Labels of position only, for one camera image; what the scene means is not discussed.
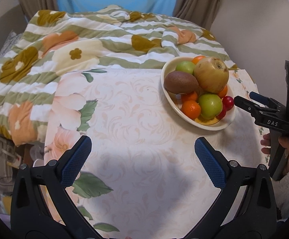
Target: pillow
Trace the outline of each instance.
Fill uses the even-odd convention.
[[[11,50],[12,46],[20,40],[22,35],[23,33],[17,35],[14,31],[11,31],[8,34],[7,39],[5,40],[5,43],[0,50],[0,58],[3,57],[9,50]]]

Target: floral tablecloth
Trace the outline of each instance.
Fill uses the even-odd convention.
[[[206,131],[180,118],[167,102],[161,70],[93,69],[65,74],[59,82],[48,123],[45,163],[59,159],[81,134],[92,152],[67,192],[90,224],[105,238],[182,238],[216,199],[194,153],[204,136],[242,166],[267,163],[260,152],[265,131],[237,109],[222,131]],[[235,96],[257,92],[245,70],[230,71]],[[229,212],[230,221],[243,190]],[[61,222],[49,196],[48,205]]]

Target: orange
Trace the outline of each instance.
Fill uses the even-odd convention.
[[[205,58],[205,56],[197,56],[197,57],[193,58],[193,60],[191,62],[196,65],[202,58]]]
[[[195,101],[185,101],[182,104],[181,111],[184,115],[191,118],[192,120],[196,119],[200,116],[201,113],[201,107],[200,105]]]
[[[188,93],[188,94],[182,94],[181,95],[182,103],[184,103],[186,101],[197,101],[197,100],[198,100],[198,94],[195,91]]]
[[[227,94],[227,85],[225,85],[225,87],[222,91],[217,93],[217,96],[219,96],[222,99],[223,97],[225,97],[226,94]]]

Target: brown kiwi fruit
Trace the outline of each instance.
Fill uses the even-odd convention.
[[[190,93],[196,91],[199,94],[199,85],[195,77],[182,71],[173,71],[164,79],[164,87],[174,94]]]

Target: striped blanket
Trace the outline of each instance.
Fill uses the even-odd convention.
[[[180,42],[188,34],[183,31],[191,33],[185,44]],[[0,135],[16,145],[44,142],[65,73],[79,72],[91,82],[88,71],[95,69],[161,69],[174,57],[198,55],[217,56],[235,67],[209,31],[174,17],[116,5],[72,15],[38,11],[19,42],[0,59]],[[70,104],[79,112],[74,98]]]

